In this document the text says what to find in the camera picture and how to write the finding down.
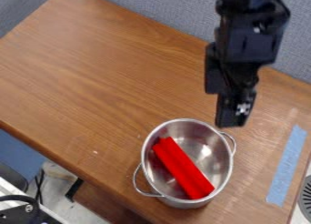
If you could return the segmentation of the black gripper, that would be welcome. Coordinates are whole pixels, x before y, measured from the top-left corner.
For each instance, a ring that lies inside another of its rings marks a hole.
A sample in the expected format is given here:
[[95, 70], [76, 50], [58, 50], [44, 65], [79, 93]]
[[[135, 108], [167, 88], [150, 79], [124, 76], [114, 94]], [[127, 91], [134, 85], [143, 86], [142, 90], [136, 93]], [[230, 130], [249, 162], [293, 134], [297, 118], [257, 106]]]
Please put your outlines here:
[[216, 127], [246, 125], [257, 98], [258, 71], [277, 61], [283, 32], [283, 26], [271, 19], [222, 18], [204, 61], [206, 93], [219, 95]]

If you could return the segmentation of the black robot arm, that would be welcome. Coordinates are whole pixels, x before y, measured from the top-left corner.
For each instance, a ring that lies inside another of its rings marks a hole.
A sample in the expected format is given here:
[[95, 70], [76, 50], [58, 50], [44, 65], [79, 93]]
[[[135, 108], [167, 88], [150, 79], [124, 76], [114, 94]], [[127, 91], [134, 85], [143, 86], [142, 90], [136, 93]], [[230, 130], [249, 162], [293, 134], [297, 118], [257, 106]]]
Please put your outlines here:
[[291, 19], [282, 0], [218, 0], [220, 24], [206, 49], [206, 92], [218, 96], [215, 125], [242, 127], [257, 98], [258, 72], [278, 58]]

